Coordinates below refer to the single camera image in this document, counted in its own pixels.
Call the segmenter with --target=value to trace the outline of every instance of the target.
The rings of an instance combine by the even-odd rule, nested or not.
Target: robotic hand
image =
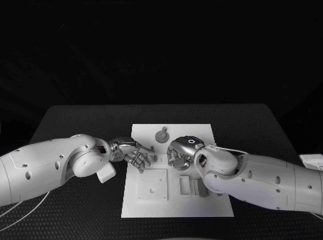
[[[131,137],[108,142],[78,134],[30,144],[0,157],[0,207],[47,193],[73,176],[96,173],[103,183],[115,176],[109,162],[124,159],[142,173],[152,156]]]
[[[168,165],[180,171],[193,163],[212,192],[226,193],[266,209],[323,215],[323,171],[213,143],[204,146],[194,136],[171,141],[167,158]]]

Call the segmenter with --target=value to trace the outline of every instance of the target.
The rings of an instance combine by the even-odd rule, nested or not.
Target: table surface
[[[264,104],[59,105],[49,108],[30,143],[88,134],[103,140],[131,135],[132,124],[210,124],[217,146],[301,160]],[[121,218],[127,163],[103,184],[96,175],[73,177],[54,189],[0,239],[323,239],[323,221],[310,213],[276,211],[230,197],[235,217]],[[23,202],[0,219],[0,229],[37,205]],[[10,206],[0,208],[0,214]]]

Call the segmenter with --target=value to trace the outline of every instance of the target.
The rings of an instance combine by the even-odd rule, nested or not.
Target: white board
[[[163,127],[167,128],[168,141],[158,143],[155,133]],[[200,178],[194,166],[190,165],[184,171],[168,166],[167,147],[171,141],[183,136],[197,137],[204,144],[214,142],[210,124],[132,124],[131,137],[147,148],[154,147],[157,161],[145,167],[142,174],[131,164],[127,165],[122,218],[233,217],[227,194],[217,195],[210,191],[207,197],[199,197],[194,194],[193,180]],[[144,178],[148,178],[148,184],[142,183]],[[181,181],[189,179],[186,191],[190,194],[180,194],[180,178]]]

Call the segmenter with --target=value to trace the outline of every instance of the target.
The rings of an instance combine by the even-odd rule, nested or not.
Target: black background
[[[0,1],[0,155],[53,105],[161,103],[264,103],[323,154],[321,3]]]

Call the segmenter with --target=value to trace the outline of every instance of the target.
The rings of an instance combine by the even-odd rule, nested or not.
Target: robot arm
[[[167,154],[168,165],[178,168],[193,162],[206,188],[272,210],[323,215],[323,171],[268,156],[232,155],[214,144],[204,146],[196,137],[177,138]]]
[[[96,173],[103,183],[115,176],[109,162],[124,159],[142,173],[152,155],[131,137],[106,142],[78,134],[30,144],[0,157],[0,207],[47,193],[73,176]]]

